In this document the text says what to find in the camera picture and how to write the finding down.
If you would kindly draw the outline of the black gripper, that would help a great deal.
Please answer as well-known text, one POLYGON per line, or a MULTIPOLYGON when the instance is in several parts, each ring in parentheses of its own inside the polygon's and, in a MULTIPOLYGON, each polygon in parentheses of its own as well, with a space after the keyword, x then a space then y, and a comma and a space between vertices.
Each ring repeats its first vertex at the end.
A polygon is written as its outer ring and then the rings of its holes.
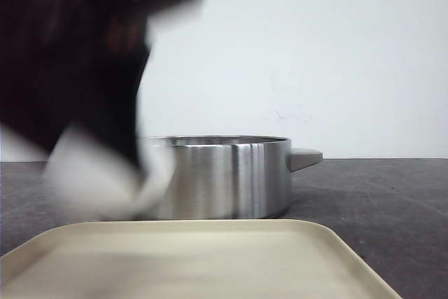
POLYGON ((77 125, 139 167, 150 16, 196 0, 1 0, 1 123, 47 153, 77 125))

